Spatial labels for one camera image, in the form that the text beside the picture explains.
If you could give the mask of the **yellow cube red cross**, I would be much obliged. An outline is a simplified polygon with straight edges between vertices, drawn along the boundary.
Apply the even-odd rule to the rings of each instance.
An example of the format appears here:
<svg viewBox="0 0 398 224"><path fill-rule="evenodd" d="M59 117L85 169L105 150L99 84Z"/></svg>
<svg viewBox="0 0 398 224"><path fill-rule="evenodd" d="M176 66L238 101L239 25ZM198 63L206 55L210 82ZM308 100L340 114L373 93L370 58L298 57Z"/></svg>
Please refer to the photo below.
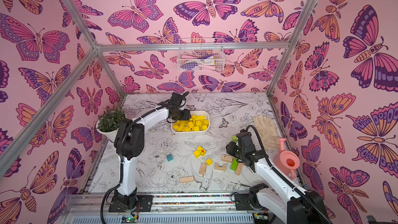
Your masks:
<svg viewBox="0 0 398 224"><path fill-rule="evenodd" d="M206 150L203 148L198 149L198 151L200 152L201 156L205 156L206 155Z"/></svg>

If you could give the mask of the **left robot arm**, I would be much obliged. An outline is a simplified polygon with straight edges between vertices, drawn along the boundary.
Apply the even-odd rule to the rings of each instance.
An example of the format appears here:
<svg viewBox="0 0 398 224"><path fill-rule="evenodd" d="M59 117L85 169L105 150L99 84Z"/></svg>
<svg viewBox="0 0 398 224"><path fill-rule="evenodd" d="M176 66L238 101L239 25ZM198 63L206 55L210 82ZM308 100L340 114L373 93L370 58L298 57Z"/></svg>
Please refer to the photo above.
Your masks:
<svg viewBox="0 0 398 224"><path fill-rule="evenodd" d="M183 94L174 92L170 99L162 101L143 115L120 121L114 138L114 147L120 163L119 181L105 193L99 213L101 223L106 223L104 206L112 192L114 196L111 205L116 205L126 212L139 209L135 170L137 159L145 148L145 132L162 121L189 120L190 111L184 108L188 95L188 91Z"/></svg>

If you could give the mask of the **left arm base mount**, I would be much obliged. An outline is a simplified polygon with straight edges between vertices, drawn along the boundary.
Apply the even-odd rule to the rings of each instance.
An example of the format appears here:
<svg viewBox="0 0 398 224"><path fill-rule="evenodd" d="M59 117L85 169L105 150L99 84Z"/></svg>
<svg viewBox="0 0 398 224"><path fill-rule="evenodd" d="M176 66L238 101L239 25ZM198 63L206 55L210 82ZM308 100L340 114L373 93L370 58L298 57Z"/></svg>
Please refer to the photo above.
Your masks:
<svg viewBox="0 0 398 224"><path fill-rule="evenodd" d="M124 196L115 193L108 211L110 213L150 212L152 202L153 195L131 194L130 196Z"/></svg>

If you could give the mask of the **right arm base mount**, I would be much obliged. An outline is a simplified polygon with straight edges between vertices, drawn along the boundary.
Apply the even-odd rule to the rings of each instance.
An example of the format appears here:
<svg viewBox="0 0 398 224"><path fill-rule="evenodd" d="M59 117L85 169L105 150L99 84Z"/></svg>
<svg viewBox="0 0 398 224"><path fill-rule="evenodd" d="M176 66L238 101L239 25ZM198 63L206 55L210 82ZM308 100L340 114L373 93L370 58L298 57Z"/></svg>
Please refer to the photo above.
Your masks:
<svg viewBox="0 0 398 224"><path fill-rule="evenodd" d="M230 195L230 200L235 204L237 211L265 211L266 207L260 205L255 196L251 193L241 194L234 192Z"/></svg>

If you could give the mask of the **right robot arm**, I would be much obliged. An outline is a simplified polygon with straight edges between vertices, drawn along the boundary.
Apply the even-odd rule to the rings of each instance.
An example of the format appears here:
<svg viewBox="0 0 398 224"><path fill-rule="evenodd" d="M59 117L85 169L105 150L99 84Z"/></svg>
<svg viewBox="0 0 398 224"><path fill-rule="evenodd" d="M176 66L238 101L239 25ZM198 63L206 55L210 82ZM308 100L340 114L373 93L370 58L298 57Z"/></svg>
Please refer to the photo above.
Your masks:
<svg viewBox="0 0 398 224"><path fill-rule="evenodd" d="M226 146L227 154L261 176L267 184L250 188L249 202L255 209L266 208L285 224L330 224L322 197L294 183L269 159L260 135L248 125Z"/></svg>

